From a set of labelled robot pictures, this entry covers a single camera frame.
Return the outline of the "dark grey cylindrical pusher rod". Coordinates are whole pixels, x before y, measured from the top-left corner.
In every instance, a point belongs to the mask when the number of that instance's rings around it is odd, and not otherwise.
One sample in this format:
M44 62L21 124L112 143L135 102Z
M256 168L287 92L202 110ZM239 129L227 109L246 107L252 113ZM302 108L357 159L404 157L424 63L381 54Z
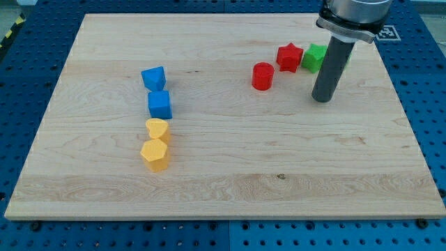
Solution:
M331 101L355 43L331 37L324 60L312 90L317 102Z

